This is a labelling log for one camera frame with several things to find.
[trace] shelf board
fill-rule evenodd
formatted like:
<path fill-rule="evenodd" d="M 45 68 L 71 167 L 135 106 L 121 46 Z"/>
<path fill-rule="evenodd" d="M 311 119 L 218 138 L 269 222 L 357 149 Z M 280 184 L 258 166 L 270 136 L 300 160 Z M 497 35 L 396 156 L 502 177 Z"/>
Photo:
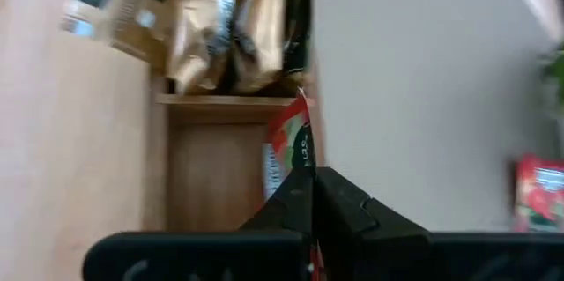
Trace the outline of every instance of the shelf board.
<path fill-rule="evenodd" d="M 294 98 L 157 94 L 180 123 L 266 123 Z"/>
<path fill-rule="evenodd" d="M 160 104 L 193 107 L 194 109 L 217 110 L 226 109 L 252 109 L 270 110 L 280 109 L 292 103 L 294 98 L 283 97 L 247 97 L 247 96 L 178 96 L 173 94 L 158 94 L 157 102 Z"/>

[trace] red snack bag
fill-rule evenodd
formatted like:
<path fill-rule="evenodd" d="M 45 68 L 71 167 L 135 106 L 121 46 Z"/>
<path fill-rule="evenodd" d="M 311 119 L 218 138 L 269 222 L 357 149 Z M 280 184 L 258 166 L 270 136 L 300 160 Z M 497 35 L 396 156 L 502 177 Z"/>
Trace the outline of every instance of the red snack bag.
<path fill-rule="evenodd" d="M 294 167 L 315 166 L 314 140 L 309 122 L 308 102 L 303 92 L 282 114 L 269 124 L 269 141 L 282 169 L 287 174 Z M 311 245 L 311 280 L 319 280 L 316 241 Z"/>
<path fill-rule="evenodd" d="M 525 156 L 516 190 L 517 231 L 564 232 L 564 163 Z"/>

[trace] gray wall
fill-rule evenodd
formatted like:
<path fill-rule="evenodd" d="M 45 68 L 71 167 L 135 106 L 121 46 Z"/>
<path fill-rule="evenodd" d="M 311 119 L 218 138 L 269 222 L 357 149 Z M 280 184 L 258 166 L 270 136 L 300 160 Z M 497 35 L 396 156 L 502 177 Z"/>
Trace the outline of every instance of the gray wall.
<path fill-rule="evenodd" d="M 509 159 L 553 154 L 523 0 L 315 0 L 329 164 L 432 230 L 507 230 Z"/>

